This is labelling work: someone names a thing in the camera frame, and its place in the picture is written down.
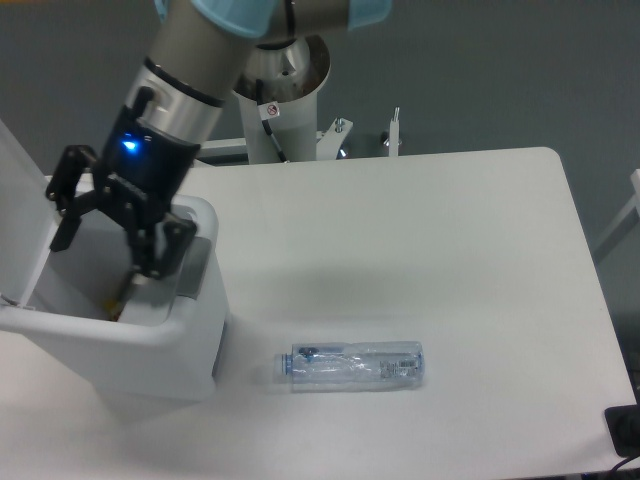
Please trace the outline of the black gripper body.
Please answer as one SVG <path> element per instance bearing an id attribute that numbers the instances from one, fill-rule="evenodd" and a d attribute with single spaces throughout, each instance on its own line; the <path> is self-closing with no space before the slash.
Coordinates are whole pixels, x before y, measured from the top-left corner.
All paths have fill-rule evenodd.
<path id="1" fill-rule="evenodd" d="M 196 224 L 172 213 L 172 200 L 200 146 L 141 119 L 140 106 L 123 106 L 92 168 L 98 209 L 129 235 L 193 235 Z"/>

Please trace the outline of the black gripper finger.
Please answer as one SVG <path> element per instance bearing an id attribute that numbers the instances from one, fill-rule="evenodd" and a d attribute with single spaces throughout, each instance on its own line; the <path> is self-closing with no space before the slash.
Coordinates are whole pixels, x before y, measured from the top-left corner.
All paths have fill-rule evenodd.
<path id="1" fill-rule="evenodd" d="M 76 195 L 80 177 L 88 170 L 94 190 Z M 88 145 L 67 146 L 46 188 L 45 196 L 56 204 L 61 216 L 58 230 L 50 244 L 52 252 L 70 247 L 82 222 L 82 216 L 98 208 L 106 187 L 106 164 Z"/>
<path id="2" fill-rule="evenodd" d="M 197 233 L 192 220 L 167 213 L 157 223 L 143 225 L 133 211 L 124 217 L 133 271 L 160 280 L 173 275 Z"/>

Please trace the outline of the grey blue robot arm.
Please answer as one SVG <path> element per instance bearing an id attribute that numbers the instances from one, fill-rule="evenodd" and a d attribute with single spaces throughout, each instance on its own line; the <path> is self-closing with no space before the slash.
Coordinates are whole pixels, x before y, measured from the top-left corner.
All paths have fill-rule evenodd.
<path id="1" fill-rule="evenodd" d="M 166 16 L 101 151 L 67 146 L 46 188 L 68 249 L 91 211 L 126 233 L 133 269 L 173 274 L 197 225 L 172 200 L 214 130 L 252 51 L 383 21 L 388 1 L 169 1 Z"/>

